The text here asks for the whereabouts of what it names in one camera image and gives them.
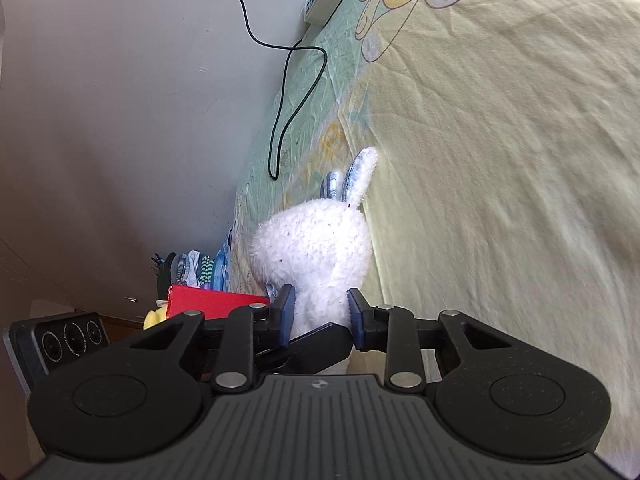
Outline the yellow tiger plush toy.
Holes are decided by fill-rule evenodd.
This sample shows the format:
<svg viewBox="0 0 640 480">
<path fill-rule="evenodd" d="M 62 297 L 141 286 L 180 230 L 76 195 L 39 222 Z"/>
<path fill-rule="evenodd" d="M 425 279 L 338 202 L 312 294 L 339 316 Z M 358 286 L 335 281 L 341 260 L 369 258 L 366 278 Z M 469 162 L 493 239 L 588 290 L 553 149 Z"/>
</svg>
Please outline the yellow tiger plush toy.
<svg viewBox="0 0 640 480">
<path fill-rule="evenodd" d="M 167 318 L 167 304 L 164 302 L 155 310 L 149 311 L 143 320 L 143 329 L 148 330 L 149 328 L 163 323 Z"/>
</svg>

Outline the white bunny plush blue bow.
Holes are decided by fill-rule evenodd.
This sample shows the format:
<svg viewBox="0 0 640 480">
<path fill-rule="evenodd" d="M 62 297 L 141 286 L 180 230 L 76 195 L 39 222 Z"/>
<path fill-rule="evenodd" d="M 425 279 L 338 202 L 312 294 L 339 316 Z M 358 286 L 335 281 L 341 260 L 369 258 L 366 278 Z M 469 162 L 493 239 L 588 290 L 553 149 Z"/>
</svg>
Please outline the white bunny plush blue bow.
<svg viewBox="0 0 640 480">
<path fill-rule="evenodd" d="M 345 172 L 326 175 L 317 198 L 273 214 L 250 241 L 250 270 L 269 296 L 295 289 L 293 338 L 350 326 L 347 292 L 362 286 L 372 258 L 360 205 L 377 163 L 376 148 L 363 148 Z"/>
</svg>

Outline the red cardboard box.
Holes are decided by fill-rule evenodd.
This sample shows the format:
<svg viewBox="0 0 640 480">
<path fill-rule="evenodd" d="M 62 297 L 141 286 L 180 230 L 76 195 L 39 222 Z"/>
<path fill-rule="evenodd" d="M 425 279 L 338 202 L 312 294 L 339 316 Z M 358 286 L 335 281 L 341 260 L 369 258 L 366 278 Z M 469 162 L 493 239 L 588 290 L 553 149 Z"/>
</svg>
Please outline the red cardboard box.
<svg viewBox="0 0 640 480">
<path fill-rule="evenodd" d="M 264 296 L 238 294 L 237 292 L 217 292 L 189 286 L 174 285 L 168 292 L 167 316 L 201 311 L 206 320 L 226 318 L 236 308 L 258 304 L 268 306 L 269 299 Z"/>
</svg>

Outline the blue patterned plastic bag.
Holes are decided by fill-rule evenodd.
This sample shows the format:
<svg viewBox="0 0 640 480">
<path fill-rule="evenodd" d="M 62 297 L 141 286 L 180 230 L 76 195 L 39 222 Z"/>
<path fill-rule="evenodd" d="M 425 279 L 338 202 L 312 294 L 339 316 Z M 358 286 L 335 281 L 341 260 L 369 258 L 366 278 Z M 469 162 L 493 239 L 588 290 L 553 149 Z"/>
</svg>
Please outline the blue patterned plastic bag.
<svg viewBox="0 0 640 480">
<path fill-rule="evenodd" d="M 229 231 L 216 253 L 212 286 L 216 292 L 228 292 L 231 269 L 232 231 Z"/>
</svg>

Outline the pile of folded clothes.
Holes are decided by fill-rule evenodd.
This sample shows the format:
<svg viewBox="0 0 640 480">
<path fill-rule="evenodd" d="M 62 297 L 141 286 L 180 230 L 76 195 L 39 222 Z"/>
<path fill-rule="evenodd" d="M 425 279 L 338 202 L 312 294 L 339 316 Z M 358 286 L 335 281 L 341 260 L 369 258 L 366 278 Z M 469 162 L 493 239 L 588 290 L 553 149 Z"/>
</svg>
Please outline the pile of folded clothes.
<svg viewBox="0 0 640 480">
<path fill-rule="evenodd" d="M 215 260 L 197 250 L 178 255 L 170 252 L 166 257 L 151 257 L 156 276 L 156 298 L 167 300 L 172 285 L 200 289 L 214 288 Z"/>
</svg>

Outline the green cartoon bed sheet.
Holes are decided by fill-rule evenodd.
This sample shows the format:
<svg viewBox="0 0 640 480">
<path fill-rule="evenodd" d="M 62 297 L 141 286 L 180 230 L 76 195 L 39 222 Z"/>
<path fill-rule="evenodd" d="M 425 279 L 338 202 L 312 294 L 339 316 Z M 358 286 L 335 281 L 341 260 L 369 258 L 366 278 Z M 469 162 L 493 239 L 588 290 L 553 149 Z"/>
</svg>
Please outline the green cartoon bed sheet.
<svg viewBox="0 0 640 480">
<path fill-rule="evenodd" d="M 639 0 L 342 0 L 307 35 L 233 222 L 250 239 L 378 150 L 372 301 L 458 309 L 599 377 L 599 454 L 639 471 Z"/>
</svg>

